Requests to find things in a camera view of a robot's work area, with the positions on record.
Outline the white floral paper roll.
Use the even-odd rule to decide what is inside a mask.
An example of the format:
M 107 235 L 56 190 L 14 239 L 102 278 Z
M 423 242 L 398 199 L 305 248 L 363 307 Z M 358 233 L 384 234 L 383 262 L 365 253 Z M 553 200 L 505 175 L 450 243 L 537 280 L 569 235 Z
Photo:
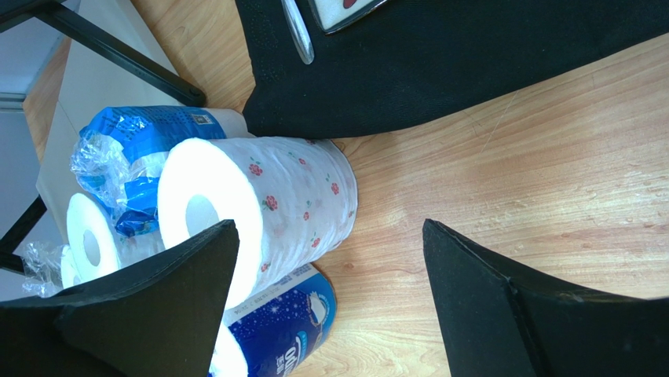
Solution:
M 166 250 L 158 232 L 131 237 L 119 235 L 101 206 L 82 193 L 74 194 L 69 200 L 66 228 L 72 257 L 83 283 Z

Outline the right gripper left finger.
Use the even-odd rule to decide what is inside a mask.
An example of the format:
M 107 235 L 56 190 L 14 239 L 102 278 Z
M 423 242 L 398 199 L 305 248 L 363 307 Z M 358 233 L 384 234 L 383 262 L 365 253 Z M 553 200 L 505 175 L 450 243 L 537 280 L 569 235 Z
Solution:
M 232 284 L 231 220 L 50 298 L 1 304 L 4 376 L 205 376 Z

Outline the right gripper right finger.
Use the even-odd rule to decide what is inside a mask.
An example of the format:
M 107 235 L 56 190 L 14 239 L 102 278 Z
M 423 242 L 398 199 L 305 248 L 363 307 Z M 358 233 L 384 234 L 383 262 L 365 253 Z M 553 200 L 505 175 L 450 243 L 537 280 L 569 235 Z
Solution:
M 428 219 L 423 254 L 453 376 L 665 376 L 668 300 L 570 283 Z

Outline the dark blue roll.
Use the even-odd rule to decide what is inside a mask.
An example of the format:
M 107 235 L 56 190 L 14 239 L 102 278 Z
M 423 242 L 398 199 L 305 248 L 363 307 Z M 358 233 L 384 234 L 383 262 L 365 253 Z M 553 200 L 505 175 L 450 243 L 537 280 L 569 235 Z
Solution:
M 303 265 L 224 311 L 209 376 L 288 376 L 329 336 L 338 309 L 330 281 Z

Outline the white red-floral paper roll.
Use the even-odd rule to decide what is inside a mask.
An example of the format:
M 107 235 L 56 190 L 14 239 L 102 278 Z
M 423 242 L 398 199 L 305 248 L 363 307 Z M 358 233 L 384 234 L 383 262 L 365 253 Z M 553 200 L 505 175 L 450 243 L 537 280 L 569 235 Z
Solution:
M 159 231 L 171 248 L 232 220 L 239 251 L 233 308 L 337 248 L 358 207 L 353 169 L 329 140 L 191 138 L 169 153 L 159 179 Z

